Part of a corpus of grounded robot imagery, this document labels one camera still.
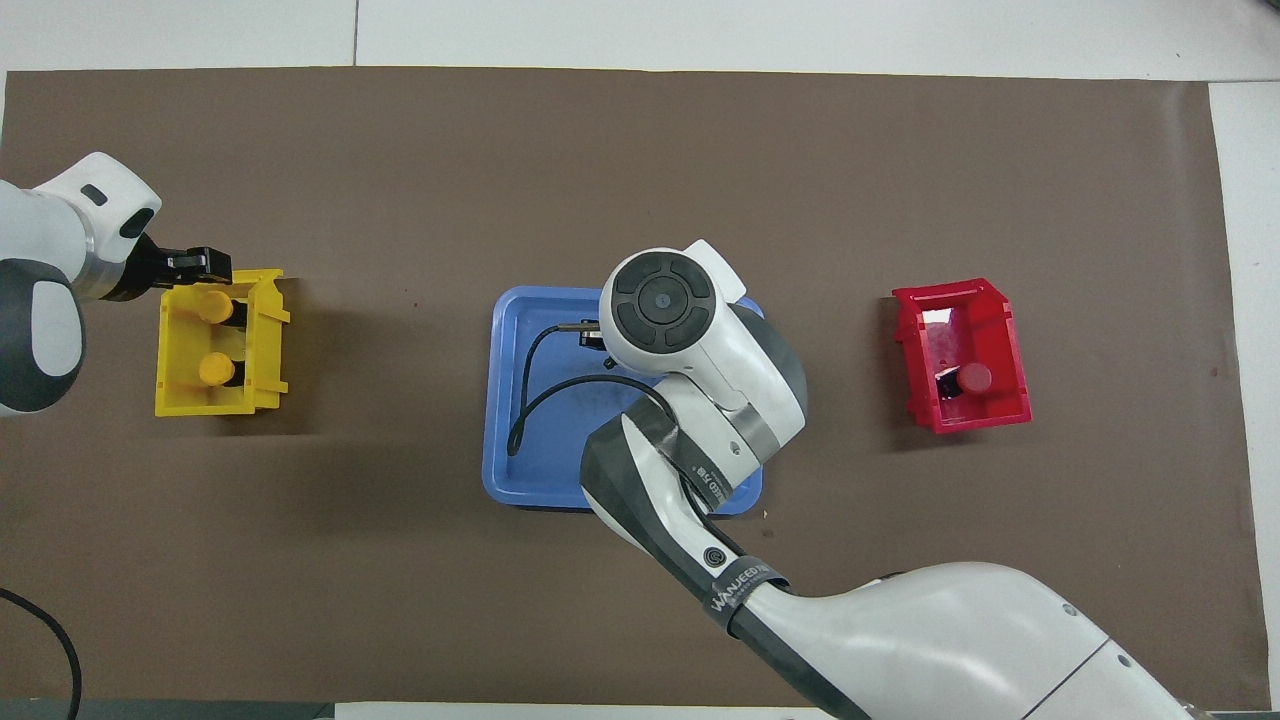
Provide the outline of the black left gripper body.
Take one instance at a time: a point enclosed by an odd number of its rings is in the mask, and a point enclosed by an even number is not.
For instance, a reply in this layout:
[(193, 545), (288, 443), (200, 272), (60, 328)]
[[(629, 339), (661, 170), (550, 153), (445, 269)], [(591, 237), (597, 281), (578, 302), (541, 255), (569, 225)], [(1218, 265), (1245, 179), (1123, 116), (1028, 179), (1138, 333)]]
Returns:
[(178, 250), (159, 247), (148, 234), (141, 234), (120, 273), (118, 300), (131, 301), (152, 288), (174, 287), (178, 272), (172, 260), (178, 256)]

